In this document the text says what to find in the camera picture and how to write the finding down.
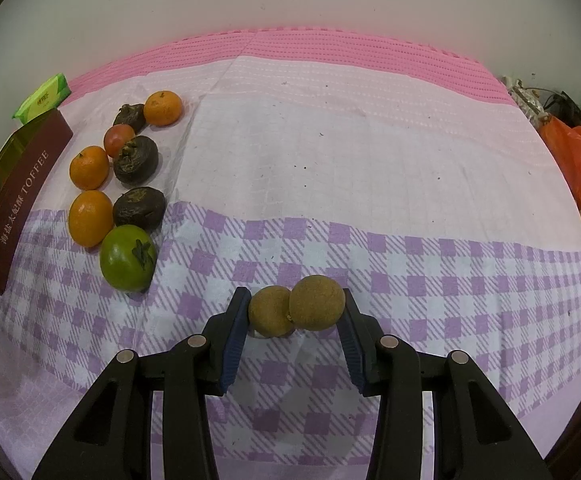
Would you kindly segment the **silver foil bag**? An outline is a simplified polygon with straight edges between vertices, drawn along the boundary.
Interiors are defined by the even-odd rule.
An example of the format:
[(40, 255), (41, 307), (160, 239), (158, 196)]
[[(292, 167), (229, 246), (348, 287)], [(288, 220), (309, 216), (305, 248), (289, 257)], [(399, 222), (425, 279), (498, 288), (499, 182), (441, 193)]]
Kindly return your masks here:
[(511, 99), (537, 130), (550, 120), (550, 114), (545, 110), (539, 98), (526, 88), (520, 79), (503, 76), (501, 81), (507, 88)]

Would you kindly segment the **brown longan fruit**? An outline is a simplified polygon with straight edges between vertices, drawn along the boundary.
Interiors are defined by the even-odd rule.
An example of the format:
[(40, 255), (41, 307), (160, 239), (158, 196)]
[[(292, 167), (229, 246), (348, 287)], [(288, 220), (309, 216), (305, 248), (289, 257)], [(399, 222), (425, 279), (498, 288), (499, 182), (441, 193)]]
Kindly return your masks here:
[(291, 291), (280, 285), (266, 286), (251, 297), (248, 318), (252, 328), (268, 338), (284, 337), (295, 330), (289, 317)]
[(310, 275), (290, 291), (288, 315), (298, 328), (319, 332), (338, 322), (345, 304), (344, 289), (333, 278)]

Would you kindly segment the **green tissue pack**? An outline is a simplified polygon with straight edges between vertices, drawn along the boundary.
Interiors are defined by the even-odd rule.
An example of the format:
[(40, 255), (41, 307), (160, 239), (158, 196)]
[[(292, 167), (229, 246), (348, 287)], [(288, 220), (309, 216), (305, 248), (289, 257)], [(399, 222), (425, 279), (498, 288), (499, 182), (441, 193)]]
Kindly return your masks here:
[(58, 73), (44, 81), (35, 92), (24, 99), (24, 102), (14, 111), (13, 118), (23, 125), (28, 124), (48, 110), (58, 107), (70, 94), (71, 90), (65, 75)]

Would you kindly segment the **black bag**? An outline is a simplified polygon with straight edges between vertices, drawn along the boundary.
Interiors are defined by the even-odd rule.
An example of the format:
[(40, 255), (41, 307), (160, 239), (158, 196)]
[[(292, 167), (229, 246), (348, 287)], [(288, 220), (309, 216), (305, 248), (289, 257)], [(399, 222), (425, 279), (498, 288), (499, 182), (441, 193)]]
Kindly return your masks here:
[(581, 108), (565, 92), (551, 93), (543, 104), (545, 111), (568, 127), (581, 126)]

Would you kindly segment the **pink purple checked tablecloth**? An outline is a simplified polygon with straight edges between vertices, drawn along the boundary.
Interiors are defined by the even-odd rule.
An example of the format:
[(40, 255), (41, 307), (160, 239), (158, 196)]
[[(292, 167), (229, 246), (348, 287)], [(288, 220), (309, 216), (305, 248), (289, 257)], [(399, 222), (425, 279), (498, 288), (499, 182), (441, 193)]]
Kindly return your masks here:
[[(415, 349), (468, 353), (541, 453), (581, 401), (581, 220), (559, 167), (468, 58), (345, 32), (185, 39), (75, 79), (72, 133), (0, 295), (0, 459), (29, 478), (104, 366), (164, 351), (234, 288), (323, 274)], [(71, 240), (68, 167), (123, 104), (186, 103), (152, 131), (168, 198), (149, 290)]]

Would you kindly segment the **red tomato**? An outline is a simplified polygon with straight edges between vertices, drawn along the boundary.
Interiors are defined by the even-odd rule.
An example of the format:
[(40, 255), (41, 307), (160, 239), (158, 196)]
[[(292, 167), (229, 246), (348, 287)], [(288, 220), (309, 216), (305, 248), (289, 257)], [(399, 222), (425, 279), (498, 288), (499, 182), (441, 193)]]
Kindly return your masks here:
[(126, 124), (110, 127), (104, 136), (104, 150), (110, 158), (116, 158), (124, 144), (133, 139), (135, 132)]

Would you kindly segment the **dark mangosteen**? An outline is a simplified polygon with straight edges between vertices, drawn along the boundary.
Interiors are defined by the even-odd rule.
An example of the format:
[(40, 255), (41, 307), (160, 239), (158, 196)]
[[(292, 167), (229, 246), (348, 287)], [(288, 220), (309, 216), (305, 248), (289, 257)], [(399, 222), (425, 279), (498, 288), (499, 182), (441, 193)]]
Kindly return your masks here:
[(149, 186), (139, 186), (131, 188), (115, 201), (112, 218), (115, 226), (131, 224), (145, 231), (153, 231), (160, 226), (166, 207), (163, 192)]
[(112, 124), (114, 126), (130, 126), (135, 134), (139, 134), (146, 126), (144, 105), (142, 103), (123, 104), (123, 106), (118, 110), (118, 113)]
[(120, 182), (137, 185), (155, 174), (158, 162), (157, 144), (148, 136), (134, 136), (123, 144), (112, 166)]

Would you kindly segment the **orange mandarin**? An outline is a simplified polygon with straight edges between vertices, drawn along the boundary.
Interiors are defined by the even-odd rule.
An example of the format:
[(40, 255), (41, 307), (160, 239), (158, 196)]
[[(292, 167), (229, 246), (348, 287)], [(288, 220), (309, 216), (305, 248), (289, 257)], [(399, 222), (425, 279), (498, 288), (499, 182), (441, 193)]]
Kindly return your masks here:
[(82, 191), (97, 190), (109, 174), (109, 160), (104, 148), (91, 145), (79, 152), (70, 162), (69, 177)]
[(113, 227), (112, 202), (105, 193), (84, 191), (72, 202), (68, 212), (68, 232), (79, 246), (97, 246)]
[(177, 122), (184, 112), (181, 98), (169, 90), (151, 94), (144, 103), (144, 117), (151, 126), (166, 127)]

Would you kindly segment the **maroon gold toffee tin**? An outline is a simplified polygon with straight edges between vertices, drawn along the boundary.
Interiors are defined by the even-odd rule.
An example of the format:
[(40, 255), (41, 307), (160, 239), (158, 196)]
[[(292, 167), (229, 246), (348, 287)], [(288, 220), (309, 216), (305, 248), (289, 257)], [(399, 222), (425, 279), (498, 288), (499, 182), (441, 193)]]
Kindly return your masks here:
[(62, 113), (49, 110), (15, 131), (1, 148), (0, 295), (31, 208), (71, 138)]

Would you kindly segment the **green persimmon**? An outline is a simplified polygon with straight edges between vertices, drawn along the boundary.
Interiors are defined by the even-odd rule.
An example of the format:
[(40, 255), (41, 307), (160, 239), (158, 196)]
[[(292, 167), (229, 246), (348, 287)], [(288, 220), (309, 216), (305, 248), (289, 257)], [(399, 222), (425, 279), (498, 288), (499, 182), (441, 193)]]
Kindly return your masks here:
[(105, 281), (122, 292), (149, 288), (157, 250), (148, 233), (132, 224), (116, 226), (100, 245), (100, 270)]

